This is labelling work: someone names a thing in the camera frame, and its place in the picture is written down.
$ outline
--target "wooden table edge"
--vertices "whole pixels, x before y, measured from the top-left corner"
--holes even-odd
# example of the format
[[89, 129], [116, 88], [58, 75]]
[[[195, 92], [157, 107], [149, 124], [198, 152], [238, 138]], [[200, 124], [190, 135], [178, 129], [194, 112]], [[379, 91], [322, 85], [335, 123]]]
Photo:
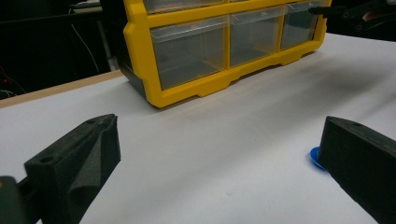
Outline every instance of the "wooden table edge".
[[65, 91], [72, 91], [78, 88], [90, 86], [99, 82], [107, 81], [112, 78], [121, 77], [121, 76], [122, 73], [120, 72], [120, 70], [117, 70], [114, 72], [104, 73], [102, 75], [98, 75], [94, 77], [83, 78], [81, 80], [65, 83], [63, 85], [50, 87], [41, 91], [32, 91], [23, 95], [0, 100], [0, 108], [22, 104], [28, 101], [37, 100], [47, 96], [62, 93]]

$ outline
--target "black 3d-printed part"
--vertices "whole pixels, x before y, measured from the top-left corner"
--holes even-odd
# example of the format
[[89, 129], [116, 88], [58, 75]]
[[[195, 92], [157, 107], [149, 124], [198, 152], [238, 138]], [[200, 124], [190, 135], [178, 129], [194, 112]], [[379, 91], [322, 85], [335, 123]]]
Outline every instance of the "black 3d-printed part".
[[79, 223], [120, 161], [117, 117], [89, 119], [25, 163], [43, 223]]
[[327, 117], [318, 162], [379, 223], [396, 223], [396, 142], [357, 122]]
[[29, 223], [13, 177], [0, 176], [0, 199], [0, 223]]

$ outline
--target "blue plastic disc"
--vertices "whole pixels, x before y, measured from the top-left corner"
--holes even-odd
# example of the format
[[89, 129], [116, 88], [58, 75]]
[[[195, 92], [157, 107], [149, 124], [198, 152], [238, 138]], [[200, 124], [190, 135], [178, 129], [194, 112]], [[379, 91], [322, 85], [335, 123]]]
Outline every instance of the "blue plastic disc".
[[309, 156], [311, 157], [311, 161], [321, 170], [325, 169], [323, 168], [323, 166], [321, 166], [318, 162], [318, 152], [319, 152], [319, 147], [314, 147], [312, 148], [311, 152], [309, 153]]

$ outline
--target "yellow plastic frame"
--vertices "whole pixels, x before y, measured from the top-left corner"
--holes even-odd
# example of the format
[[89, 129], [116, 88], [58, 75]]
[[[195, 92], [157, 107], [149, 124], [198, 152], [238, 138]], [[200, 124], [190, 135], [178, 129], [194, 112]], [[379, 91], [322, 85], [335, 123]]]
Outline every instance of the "yellow plastic frame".
[[211, 7], [199, 7], [149, 15], [146, 12], [143, 0], [124, 0], [128, 23], [123, 32], [134, 68], [134, 74], [143, 81], [147, 100], [152, 105], [164, 107], [194, 95], [206, 96], [213, 92], [226, 89], [232, 81], [265, 67], [295, 62], [306, 53], [318, 49], [323, 43], [326, 34], [326, 20], [323, 19], [322, 16], [318, 16], [318, 22], [312, 41], [289, 49], [280, 50], [280, 39], [282, 38], [284, 20], [284, 16], [282, 16], [279, 24], [276, 53], [235, 67], [230, 66], [230, 26], [228, 26], [224, 29], [224, 70], [164, 91], [161, 88], [158, 75], [150, 28], [305, 1], [306, 0], [248, 0], [230, 3], [229, 0], [225, 0], [223, 4]]

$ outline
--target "white table surface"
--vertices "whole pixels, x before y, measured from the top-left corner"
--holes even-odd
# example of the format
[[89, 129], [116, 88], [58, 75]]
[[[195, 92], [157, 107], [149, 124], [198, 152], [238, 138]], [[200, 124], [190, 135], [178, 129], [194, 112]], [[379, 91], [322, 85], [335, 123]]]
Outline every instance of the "white table surface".
[[81, 223], [375, 223], [308, 159], [326, 116], [396, 139], [396, 44], [315, 53], [165, 109], [125, 77], [0, 109], [0, 174], [86, 119], [119, 116], [121, 162]]

